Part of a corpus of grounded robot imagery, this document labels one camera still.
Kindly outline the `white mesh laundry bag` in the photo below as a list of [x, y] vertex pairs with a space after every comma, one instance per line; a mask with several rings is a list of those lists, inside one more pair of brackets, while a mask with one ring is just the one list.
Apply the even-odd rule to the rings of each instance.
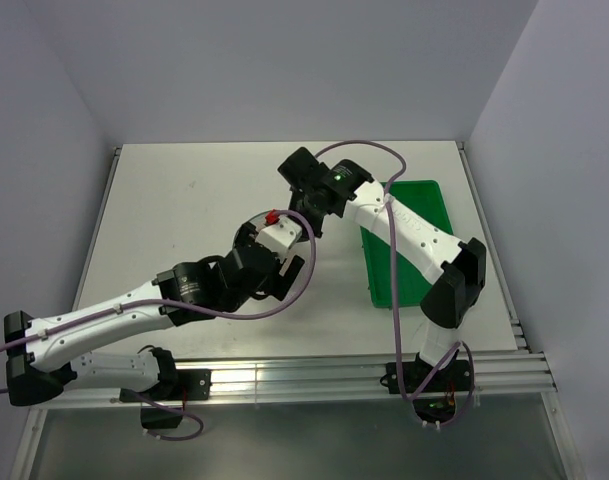
[[298, 242], [314, 238], [310, 222], [292, 210], [270, 210], [244, 222], [233, 239], [233, 248], [259, 245], [273, 255], [285, 258]]

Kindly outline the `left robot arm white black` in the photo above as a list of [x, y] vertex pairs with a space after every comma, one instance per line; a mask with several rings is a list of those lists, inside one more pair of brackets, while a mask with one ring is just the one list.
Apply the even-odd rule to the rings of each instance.
[[24, 311], [7, 315], [6, 392], [11, 404], [41, 404], [67, 389], [118, 388], [128, 396], [171, 397], [179, 374], [169, 351], [154, 347], [120, 356], [101, 355], [98, 349], [217, 317], [242, 320], [239, 310], [250, 299], [283, 300], [305, 264], [291, 251], [307, 237], [286, 217], [261, 229], [245, 223], [227, 255], [179, 263], [120, 297], [46, 318]]

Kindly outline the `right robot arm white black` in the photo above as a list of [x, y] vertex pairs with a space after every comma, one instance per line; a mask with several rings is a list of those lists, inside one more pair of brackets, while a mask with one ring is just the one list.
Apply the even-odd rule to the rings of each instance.
[[434, 226], [352, 160], [328, 167], [300, 147], [278, 172], [290, 187], [289, 207], [312, 222], [316, 235], [327, 215], [350, 220], [387, 243], [430, 284], [420, 301], [427, 330], [416, 370], [422, 386], [441, 388], [452, 374], [449, 362], [458, 350], [460, 326], [485, 286], [485, 245]]

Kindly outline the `green plastic tray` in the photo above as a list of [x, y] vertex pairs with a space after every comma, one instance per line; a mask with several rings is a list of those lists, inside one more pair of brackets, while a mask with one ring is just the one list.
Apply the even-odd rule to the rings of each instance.
[[[452, 228], [436, 181], [398, 181], [390, 187], [389, 194], [393, 197], [399, 305], [416, 307], [441, 274], [433, 261], [441, 258], [438, 247]], [[365, 182], [356, 195], [349, 212], [362, 222], [361, 240], [371, 302], [376, 308], [390, 308], [391, 248], [387, 243], [384, 187]]]

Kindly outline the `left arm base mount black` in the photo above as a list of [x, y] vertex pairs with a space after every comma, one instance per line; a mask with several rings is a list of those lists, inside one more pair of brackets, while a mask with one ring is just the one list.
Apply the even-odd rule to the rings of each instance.
[[211, 371], [208, 369], [179, 370], [164, 380], [159, 380], [158, 376], [154, 370], [132, 370], [126, 380], [119, 382], [119, 401], [137, 402], [135, 393], [154, 401], [204, 401], [209, 398]]

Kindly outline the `aluminium mounting rail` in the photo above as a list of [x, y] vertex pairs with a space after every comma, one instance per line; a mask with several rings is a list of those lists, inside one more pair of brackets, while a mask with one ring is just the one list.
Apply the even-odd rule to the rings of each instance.
[[[208, 370], [212, 404], [298, 403], [393, 399], [380, 378], [387, 356], [266, 361], [181, 361], [178, 371]], [[538, 394], [556, 390], [545, 356], [524, 350], [473, 357], [479, 395]]]

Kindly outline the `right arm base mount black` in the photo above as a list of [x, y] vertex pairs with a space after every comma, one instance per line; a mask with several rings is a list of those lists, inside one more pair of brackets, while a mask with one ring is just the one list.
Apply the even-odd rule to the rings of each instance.
[[[431, 367], [420, 361], [405, 361], [402, 363], [404, 388], [408, 395], [420, 386], [430, 371]], [[400, 393], [397, 377], [396, 364], [389, 362], [385, 365], [385, 373], [379, 379], [379, 383], [388, 390], [389, 394], [397, 395]], [[470, 364], [466, 360], [455, 360], [445, 368], [438, 370], [422, 392], [464, 392], [470, 389], [472, 380]]]

